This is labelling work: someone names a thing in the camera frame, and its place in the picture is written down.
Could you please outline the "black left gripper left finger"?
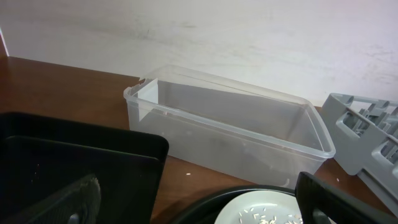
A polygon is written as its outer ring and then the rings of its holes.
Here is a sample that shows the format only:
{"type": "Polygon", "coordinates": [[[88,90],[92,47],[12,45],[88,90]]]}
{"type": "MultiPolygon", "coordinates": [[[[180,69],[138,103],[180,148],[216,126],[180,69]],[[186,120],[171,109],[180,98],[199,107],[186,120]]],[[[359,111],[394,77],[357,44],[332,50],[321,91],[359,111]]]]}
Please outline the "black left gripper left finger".
{"type": "Polygon", "coordinates": [[[6,223],[95,223],[100,204],[100,184],[89,174],[6,218],[6,223]]]}

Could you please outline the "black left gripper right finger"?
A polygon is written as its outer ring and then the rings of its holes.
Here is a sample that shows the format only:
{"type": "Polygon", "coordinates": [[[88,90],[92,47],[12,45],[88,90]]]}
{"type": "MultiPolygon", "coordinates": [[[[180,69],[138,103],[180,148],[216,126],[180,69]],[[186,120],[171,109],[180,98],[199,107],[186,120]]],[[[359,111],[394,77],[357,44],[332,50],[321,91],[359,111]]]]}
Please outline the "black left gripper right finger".
{"type": "Polygon", "coordinates": [[[397,224],[397,218],[322,182],[308,172],[301,172],[295,197],[304,224],[397,224]]]}

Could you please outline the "grey plate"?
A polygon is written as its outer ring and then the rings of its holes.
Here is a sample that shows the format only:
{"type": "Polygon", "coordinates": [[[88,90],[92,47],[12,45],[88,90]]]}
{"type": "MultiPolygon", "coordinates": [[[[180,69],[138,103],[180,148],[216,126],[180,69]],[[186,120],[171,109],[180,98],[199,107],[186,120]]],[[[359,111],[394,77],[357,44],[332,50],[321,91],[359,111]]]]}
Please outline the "grey plate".
{"type": "Polygon", "coordinates": [[[244,193],[228,202],[215,224],[303,224],[294,196],[271,190],[244,193]]]}

